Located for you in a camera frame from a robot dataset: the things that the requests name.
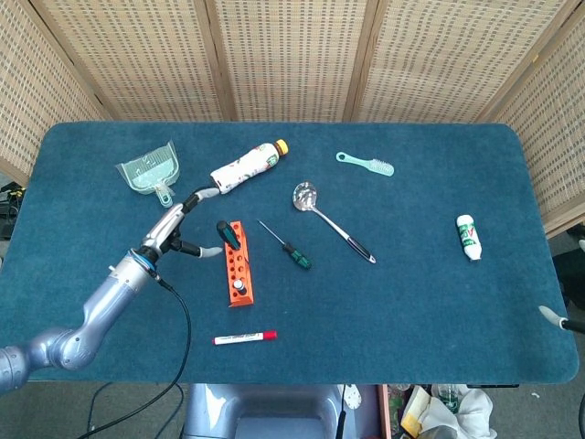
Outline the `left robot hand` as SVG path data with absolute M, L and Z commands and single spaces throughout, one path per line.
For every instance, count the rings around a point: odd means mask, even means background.
M 221 254 L 223 249 L 220 247 L 204 248 L 182 241 L 179 230 L 186 215 L 200 201 L 205 198 L 213 198 L 219 193 L 217 187 L 202 187 L 192 192 L 184 202 L 175 204 L 146 234 L 136 253 L 145 258 L 152 266 L 155 266 L 156 262 L 170 250 L 189 254 L 196 258 L 210 258 Z

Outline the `dark green slim screwdriver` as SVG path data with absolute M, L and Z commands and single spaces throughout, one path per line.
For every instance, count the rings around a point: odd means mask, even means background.
M 216 224 L 216 229 L 220 238 L 230 247 L 232 250 L 239 250 L 241 243 L 238 235 L 233 227 L 225 220 L 220 220 Z

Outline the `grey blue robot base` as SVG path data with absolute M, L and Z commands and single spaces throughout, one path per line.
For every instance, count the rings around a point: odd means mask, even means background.
M 209 384 L 189 387 L 181 439 L 236 439 L 240 421 L 302 420 L 314 423 L 311 439 L 345 439 L 353 434 L 342 386 Z

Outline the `orange tool holder rack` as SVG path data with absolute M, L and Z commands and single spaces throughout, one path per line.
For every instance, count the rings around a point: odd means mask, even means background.
M 237 307 L 253 305 L 254 295 L 247 237 L 240 221 L 232 221 L 229 224 L 236 231 L 241 243 L 241 247 L 237 251 L 230 249 L 226 243 L 224 244 L 229 288 L 229 306 Z M 247 287 L 247 293 L 245 295 L 237 294 L 236 290 L 233 288 L 232 284 L 237 279 L 241 279 L 245 283 Z

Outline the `clear green dustpan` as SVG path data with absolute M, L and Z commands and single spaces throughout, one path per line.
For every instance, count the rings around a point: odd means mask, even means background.
M 129 162 L 118 164 L 116 169 L 135 192 L 141 195 L 155 193 L 164 208 L 173 205 L 175 192 L 171 186 L 179 178 L 180 166 L 172 140 Z

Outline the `small white green bottle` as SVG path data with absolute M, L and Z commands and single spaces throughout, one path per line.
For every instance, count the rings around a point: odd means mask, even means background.
M 463 253 L 470 261 L 480 261 L 483 247 L 475 228 L 474 219 L 469 214 L 460 215 L 456 219 L 456 226 L 459 233 Z

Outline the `white marker red cap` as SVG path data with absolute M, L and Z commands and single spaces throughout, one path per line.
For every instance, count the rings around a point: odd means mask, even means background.
M 212 344 L 214 346 L 224 346 L 239 343 L 275 340 L 278 338 L 278 332 L 275 330 L 261 331 L 248 334 L 229 335 L 221 337 L 213 337 Z

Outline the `green black striped screwdriver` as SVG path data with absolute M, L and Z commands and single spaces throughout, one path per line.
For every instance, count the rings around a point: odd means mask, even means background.
M 299 266 L 301 266 L 305 270 L 309 270 L 312 267 L 311 261 L 296 247 L 291 245 L 288 241 L 284 241 L 280 236 L 278 236 L 272 229 L 270 229 L 263 221 L 258 219 L 259 224 L 270 233 L 270 235 L 276 239 L 282 249 L 288 254 L 288 256 Z

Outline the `slotted steel spoon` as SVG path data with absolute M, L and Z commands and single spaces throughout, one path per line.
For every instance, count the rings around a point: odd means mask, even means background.
M 308 182 L 298 184 L 292 193 L 292 203 L 300 211 L 311 211 L 319 218 L 325 221 L 333 230 L 335 230 L 346 243 L 357 252 L 362 258 L 368 262 L 375 264 L 377 262 L 375 256 L 358 240 L 349 235 L 345 230 L 339 227 L 331 219 L 329 219 L 319 208 L 316 207 L 317 190 L 315 186 Z

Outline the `black equipment pile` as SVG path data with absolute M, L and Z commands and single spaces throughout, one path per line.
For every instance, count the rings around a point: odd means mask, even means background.
M 0 241 L 9 241 L 21 210 L 26 189 L 16 182 L 0 187 Z

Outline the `blue table mat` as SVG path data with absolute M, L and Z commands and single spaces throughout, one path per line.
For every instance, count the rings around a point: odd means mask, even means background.
M 500 123 L 60 123 L 45 135 L 0 268 L 0 348 L 75 328 L 110 268 L 164 214 L 116 166 L 169 140 L 183 199 L 251 148 L 283 139 L 273 169 L 202 201 L 184 240 L 220 242 L 243 224 L 255 302 L 230 307 L 223 256 L 167 253 L 79 380 L 206 383 L 558 383 L 579 368 L 575 339 L 539 312 L 565 306 L 517 134 Z M 394 166 L 384 177 L 338 152 Z M 364 245 L 293 205 L 308 181 L 316 207 Z M 456 219 L 474 219 L 480 261 Z M 312 263 L 297 265 L 263 221 Z M 275 330 L 275 340 L 213 337 Z

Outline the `white plastic bag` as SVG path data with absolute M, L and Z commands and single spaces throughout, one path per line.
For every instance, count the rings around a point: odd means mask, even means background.
M 497 439 L 492 410 L 484 391 L 465 384 L 416 385 L 400 426 L 412 439 Z

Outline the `woven wooden folding screen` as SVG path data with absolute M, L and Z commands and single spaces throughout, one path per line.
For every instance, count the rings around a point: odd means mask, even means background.
M 585 226 L 585 0 L 0 0 L 0 173 L 81 120 L 499 122 Z

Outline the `mint green brush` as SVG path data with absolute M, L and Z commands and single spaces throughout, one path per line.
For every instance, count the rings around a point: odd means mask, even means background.
M 394 175 L 394 166 L 392 164 L 375 158 L 366 160 L 354 157 L 345 152 L 338 152 L 335 155 L 335 159 L 340 163 L 361 166 L 369 172 L 384 177 L 392 177 Z

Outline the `white perforated plate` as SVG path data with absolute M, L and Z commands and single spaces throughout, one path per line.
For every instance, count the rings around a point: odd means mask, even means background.
M 356 410 L 362 402 L 361 393 L 355 384 L 344 384 L 342 386 L 342 396 L 345 405 L 350 410 Z

